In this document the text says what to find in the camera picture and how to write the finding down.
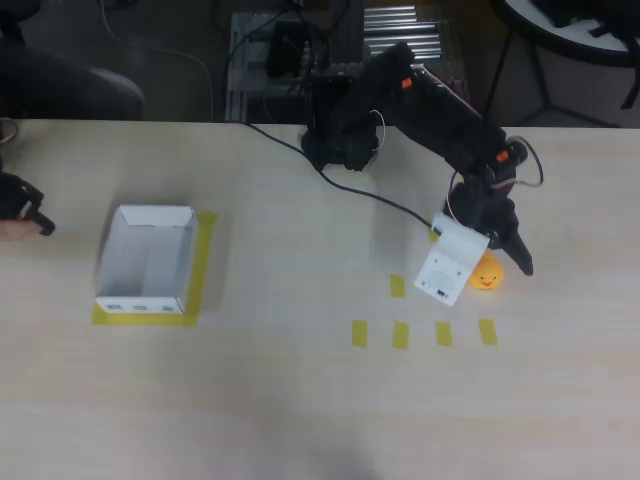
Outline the person's hand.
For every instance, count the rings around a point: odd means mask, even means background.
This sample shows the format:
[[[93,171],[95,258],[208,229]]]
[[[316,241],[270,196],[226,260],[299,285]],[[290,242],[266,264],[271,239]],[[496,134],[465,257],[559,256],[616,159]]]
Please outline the person's hand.
[[[0,221],[0,241],[10,242],[21,240],[31,235],[38,235],[40,226],[29,220],[1,220]]]

